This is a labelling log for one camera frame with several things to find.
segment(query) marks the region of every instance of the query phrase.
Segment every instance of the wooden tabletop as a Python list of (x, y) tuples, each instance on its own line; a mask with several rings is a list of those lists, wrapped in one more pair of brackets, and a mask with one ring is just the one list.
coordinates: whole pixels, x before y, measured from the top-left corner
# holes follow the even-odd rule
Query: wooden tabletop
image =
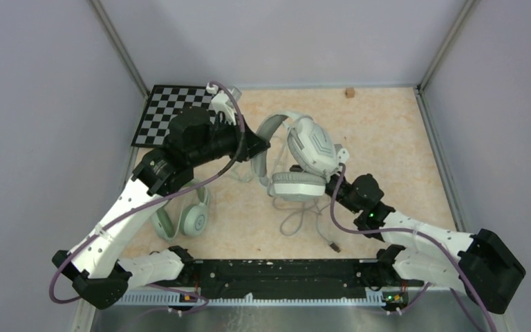
[[(239, 102), (243, 115), (254, 131), (266, 116), (282, 110), (307, 113), (322, 125), (335, 143), (349, 150), (347, 175), (353, 181), (371, 173), (385, 192), (383, 201), (404, 214), (432, 225), (454, 230), (443, 185), (422, 118), (411, 88), (356, 89), (354, 98), (345, 98), (344, 89), (255, 90), (244, 91)], [(277, 135), (282, 136), (280, 129)], [(268, 151), (268, 172), (281, 147), (273, 140)], [(149, 149), (140, 149), (137, 163)], [(194, 170), (201, 180), (215, 174), (228, 158), (216, 160)], [(288, 157), (287, 166), (295, 163)], [(249, 163), (239, 165), (241, 175), (250, 174)], [(209, 223), (199, 237), (178, 235), (171, 243), (158, 237), (151, 223), (145, 223), (123, 252), (123, 257), (148, 255), (171, 245), (187, 248), (197, 259), (336, 259), (375, 257), (385, 243), (338, 230), (331, 222), (328, 208), (319, 217), (320, 230), (334, 241), (341, 252), (329, 248), (315, 227), (315, 214), (306, 213), (297, 234), (286, 237), (280, 223), (292, 211), (276, 210), (272, 199), (254, 179), (242, 183), (231, 176), (214, 181)], [(329, 202), (324, 197), (322, 207)], [(183, 205), (198, 202), (194, 193), (174, 199), (167, 205), (173, 220)], [(300, 203), (279, 204), (283, 208), (301, 207)], [(355, 229), (354, 214), (336, 207), (339, 222)], [(300, 215), (285, 225), (290, 232)]]

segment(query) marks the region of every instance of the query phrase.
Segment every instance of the small brown cube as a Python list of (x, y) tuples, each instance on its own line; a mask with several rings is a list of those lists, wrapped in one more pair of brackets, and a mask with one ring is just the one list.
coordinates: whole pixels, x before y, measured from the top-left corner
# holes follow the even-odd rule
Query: small brown cube
[(355, 97), (355, 89), (354, 88), (345, 89), (345, 97), (347, 97), (347, 98)]

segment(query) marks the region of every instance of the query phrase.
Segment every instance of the gray floor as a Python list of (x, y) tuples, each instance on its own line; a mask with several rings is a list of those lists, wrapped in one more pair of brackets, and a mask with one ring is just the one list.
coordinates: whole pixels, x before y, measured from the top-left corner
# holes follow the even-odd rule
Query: gray floor
[[(477, 305), (468, 299), (465, 303), (475, 319), (482, 323), (484, 320)], [(150, 308), (113, 306), (100, 311), (91, 331), (476, 331), (448, 291), (428, 292), (402, 317), (375, 315), (367, 313), (365, 308), (354, 307), (214, 307), (183, 318), (161, 311), (133, 321)]]

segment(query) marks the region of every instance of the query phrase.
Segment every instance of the headphones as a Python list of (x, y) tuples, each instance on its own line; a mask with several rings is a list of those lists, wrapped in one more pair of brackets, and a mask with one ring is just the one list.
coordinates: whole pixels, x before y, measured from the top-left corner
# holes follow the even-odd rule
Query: headphones
[[(191, 187), (197, 183), (199, 181), (192, 180), (185, 187)], [(159, 237), (166, 241), (171, 241), (178, 235), (178, 231), (181, 228), (182, 233), (189, 237), (197, 237), (205, 230), (209, 218), (210, 193), (206, 187), (200, 187), (196, 189), (196, 195), (201, 202), (188, 205), (180, 210), (180, 218), (178, 219), (176, 230), (174, 230), (174, 224), (168, 216), (168, 212), (164, 209), (165, 205), (160, 207), (150, 217), (153, 228)]]
[[(294, 121), (291, 126), (284, 123), (288, 118)], [(282, 124), (288, 130), (288, 149), (305, 172), (274, 173), (270, 180), (266, 150), (251, 159), (254, 174), (271, 197), (304, 202), (323, 196), (330, 176), (339, 170), (339, 162), (342, 162), (337, 149), (341, 149), (341, 155), (347, 155), (346, 150), (340, 145), (335, 146), (328, 133), (310, 116), (293, 111), (267, 117), (256, 134), (270, 141)]]

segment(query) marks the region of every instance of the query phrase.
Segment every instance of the white wall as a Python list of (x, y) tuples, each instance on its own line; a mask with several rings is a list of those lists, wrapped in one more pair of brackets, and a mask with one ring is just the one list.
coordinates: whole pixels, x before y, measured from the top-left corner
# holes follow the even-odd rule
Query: white wall
[(141, 102), (86, 1), (0, 0), (0, 331), (69, 329), (50, 260), (120, 192)]
[(511, 307), (531, 331), (531, 1), (482, 1), (427, 91), (472, 230), (526, 268)]
[(412, 85), (463, 0), (103, 0), (147, 86)]

